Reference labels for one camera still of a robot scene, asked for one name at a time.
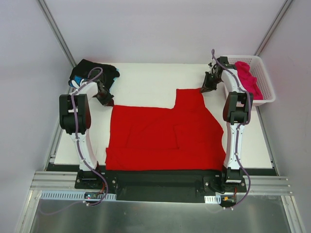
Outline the red t shirt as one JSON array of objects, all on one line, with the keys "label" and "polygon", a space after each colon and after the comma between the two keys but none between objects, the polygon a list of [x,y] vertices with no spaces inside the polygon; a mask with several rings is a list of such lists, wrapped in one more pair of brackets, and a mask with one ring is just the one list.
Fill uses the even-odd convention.
[{"label": "red t shirt", "polygon": [[221,170],[224,131],[199,89],[177,89],[173,108],[116,105],[106,168],[116,171]]}]

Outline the black flower t shirt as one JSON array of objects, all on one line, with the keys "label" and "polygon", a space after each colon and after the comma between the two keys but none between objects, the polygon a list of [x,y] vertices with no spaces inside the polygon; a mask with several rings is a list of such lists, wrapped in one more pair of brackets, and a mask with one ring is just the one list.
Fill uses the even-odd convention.
[{"label": "black flower t shirt", "polygon": [[91,80],[100,72],[100,69],[95,69],[94,71],[92,71],[91,74],[89,74],[90,71],[96,67],[100,67],[103,70],[102,76],[100,76],[97,81],[101,81],[102,86],[110,89],[115,78],[118,78],[120,76],[117,68],[112,65],[95,63],[86,59],[82,59],[78,63],[78,65],[72,69],[68,81],[69,86],[72,88],[76,88],[77,86],[81,85],[82,81],[86,82],[88,80]]}]

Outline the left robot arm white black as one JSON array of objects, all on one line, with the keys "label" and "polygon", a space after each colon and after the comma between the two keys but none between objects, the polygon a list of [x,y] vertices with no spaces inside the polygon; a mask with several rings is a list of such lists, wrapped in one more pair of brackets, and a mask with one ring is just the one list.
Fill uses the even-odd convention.
[{"label": "left robot arm white black", "polygon": [[60,127],[72,139],[79,157],[77,179],[85,181],[93,189],[102,185],[103,178],[89,137],[89,101],[97,99],[102,106],[114,105],[114,96],[105,87],[105,82],[106,75],[100,67],[96,67],[86,78],[75,76],[69,83],[73,92],[59,96]]}]

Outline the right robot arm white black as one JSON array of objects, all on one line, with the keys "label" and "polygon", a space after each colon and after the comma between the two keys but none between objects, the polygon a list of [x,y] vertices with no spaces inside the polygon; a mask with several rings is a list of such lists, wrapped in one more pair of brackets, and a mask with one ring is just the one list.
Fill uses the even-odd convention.
[{"label": "right robot arm white black", "polygon": [[221,175],[210,181],[209,188],[215,192],[225,193],[243,182],[244,168],[241,164],[242,137],[246,125],[250,123],[253,94],[249,93],[238,78],[235,65],[230,64],[228,57],[216,58],[208,65],[210,71],[205,72],[205,79],[200,92],[211,92],[217,85],[224,83],[228,95],[226,97],[223,120],[227,127],[227,146]]}]

